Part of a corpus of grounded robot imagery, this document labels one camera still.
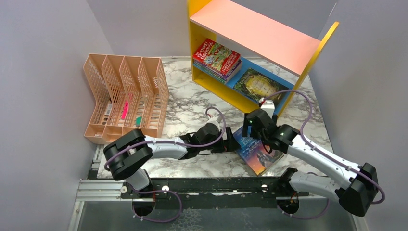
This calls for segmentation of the orange plastic file organizer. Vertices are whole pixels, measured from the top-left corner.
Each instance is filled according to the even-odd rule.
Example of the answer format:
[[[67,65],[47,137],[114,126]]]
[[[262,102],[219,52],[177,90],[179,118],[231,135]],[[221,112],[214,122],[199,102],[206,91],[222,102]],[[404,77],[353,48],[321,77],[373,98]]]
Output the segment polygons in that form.
[[[137,116],[143,134],[162,136],[170,94],[160,57],[90,53],[83,69],[95,99],[85,138],[110,144],[137,128]],[[129,107],[122,120],[125,100]]]

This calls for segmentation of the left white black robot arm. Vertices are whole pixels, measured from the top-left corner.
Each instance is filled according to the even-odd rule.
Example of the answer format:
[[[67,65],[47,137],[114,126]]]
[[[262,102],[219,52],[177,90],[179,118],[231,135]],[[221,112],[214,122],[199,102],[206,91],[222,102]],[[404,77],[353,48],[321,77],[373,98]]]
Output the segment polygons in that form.
[[[240,148],[230,127],[219,128],[213,123],[206,123],[197,132],[171,139],[150,137],[136,128],[104,147],[104,169],[110,171],[114,180],[124,180],[138,197],[143,198],[151,193],[152,186],[147,171],[142,169],[148,160],[185,160],[205,150],[221,153]]]

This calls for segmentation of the red 13-storey treehouse book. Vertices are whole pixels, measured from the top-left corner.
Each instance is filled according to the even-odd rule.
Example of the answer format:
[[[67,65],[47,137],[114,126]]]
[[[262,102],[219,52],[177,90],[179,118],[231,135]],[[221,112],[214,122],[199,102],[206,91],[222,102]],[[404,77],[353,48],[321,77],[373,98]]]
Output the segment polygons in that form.
[[[213,71],[226,75],[241,59],[241,55],[207,38],[194,52],[193,59]]]

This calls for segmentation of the purple 52-storey treehouse book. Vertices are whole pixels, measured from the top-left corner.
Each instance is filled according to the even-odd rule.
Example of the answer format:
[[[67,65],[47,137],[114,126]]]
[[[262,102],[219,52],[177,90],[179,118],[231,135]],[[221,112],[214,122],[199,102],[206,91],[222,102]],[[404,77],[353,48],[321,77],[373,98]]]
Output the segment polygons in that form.
[[[223,78],[225,78],[226,81],[228,82],[232,77],[234,77],[234,75],[236,75],[239,72],[239,70],[241,69],[241,66],[242,66],[242,59],[239,59],[237,63],[234,65],[234,67],[232,68],[232,70],[230,70],[226,75],[220,74],[216,71],[215,72],[221,75]]]

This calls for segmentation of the pink marker in organizer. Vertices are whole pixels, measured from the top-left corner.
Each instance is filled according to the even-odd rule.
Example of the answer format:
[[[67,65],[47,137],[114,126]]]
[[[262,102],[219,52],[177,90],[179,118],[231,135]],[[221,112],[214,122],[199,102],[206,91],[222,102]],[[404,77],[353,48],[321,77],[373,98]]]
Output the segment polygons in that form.
[[[125,100],[124,104],[123,104],[123,109],[122,109],[122,113],[121,113],[121,119],[125,120],[127,117],[127,113],[128,113],[128,100]]]

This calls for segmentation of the green 104-storey treehouse book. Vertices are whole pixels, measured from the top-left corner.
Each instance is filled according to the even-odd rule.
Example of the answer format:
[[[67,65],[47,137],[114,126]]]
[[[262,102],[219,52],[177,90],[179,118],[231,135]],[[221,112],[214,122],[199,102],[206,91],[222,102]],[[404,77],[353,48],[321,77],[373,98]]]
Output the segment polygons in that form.
[[[225,78],[223,78],[221,75],[217,74],[215,71],[210,70],[209,68],[205,67],[202,64],[199,64],[198,62],[194,61],[193,66],[201,70],[202,72],[206,73],[207,75],[213,77],[214,79],[220,81],[221,83],[225,84],[227,81]]]

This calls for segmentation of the dark green Alice book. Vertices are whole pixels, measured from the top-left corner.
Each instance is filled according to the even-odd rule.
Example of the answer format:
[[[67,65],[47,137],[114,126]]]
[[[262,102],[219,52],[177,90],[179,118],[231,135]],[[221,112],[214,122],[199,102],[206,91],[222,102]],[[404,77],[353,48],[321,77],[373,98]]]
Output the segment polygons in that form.
[[[248,68],[232,88],[253,100],[259,101],[278,91],[293,88],[293,84],[283,78],[268,72],[267,75],[255,69]]]

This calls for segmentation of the black mounting rail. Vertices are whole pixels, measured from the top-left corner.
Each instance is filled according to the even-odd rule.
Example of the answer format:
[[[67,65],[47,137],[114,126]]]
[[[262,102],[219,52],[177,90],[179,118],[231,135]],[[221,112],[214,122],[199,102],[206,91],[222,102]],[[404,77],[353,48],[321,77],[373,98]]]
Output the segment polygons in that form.
[[[279,177],[152,178],[146,195],[124,182],[122,199],[155,209],[276,208],[307,192],[290,190]]]

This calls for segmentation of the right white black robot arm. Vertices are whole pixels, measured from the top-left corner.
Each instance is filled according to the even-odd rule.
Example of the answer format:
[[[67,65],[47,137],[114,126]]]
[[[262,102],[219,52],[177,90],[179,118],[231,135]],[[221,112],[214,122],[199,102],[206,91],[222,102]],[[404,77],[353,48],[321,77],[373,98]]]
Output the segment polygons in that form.
[[[244,115],[243,136],[260,140],[270,151],[280,151],[297,157],[325,176],[304,173],[288,168],[279,177],[277,190],[285,196],[312,193],[326,197],[347,212],[363,217],[379,192],[376,168],[359,165],[315,145],[290,125],[277,125],[277,115],[270,116],[263,109]]]

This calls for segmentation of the green marker in organizer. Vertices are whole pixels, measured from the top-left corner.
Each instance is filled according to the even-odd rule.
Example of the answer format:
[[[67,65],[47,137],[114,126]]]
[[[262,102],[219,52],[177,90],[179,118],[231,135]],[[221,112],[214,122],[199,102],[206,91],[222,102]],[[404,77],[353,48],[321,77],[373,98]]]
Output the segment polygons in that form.
[[[141,123],[142,123],[142,117],[141,116],[137,116],[136,118],[135,118],[135,127],[140,127],[141,126]]]

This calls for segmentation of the Jane Eyre book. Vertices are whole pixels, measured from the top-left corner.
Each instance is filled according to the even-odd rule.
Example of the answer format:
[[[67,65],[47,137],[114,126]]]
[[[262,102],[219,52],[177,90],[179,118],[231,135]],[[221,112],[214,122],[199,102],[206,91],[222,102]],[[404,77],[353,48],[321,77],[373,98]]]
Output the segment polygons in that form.
[[[255,140],[249,136],[243,137],[242,130],[243,127],[240,127],[233,133],[233,137],[241,146],[236,153],[257,176],[262,176],[283,157],[284,153],[276,150],[269,153],[261,140]]]

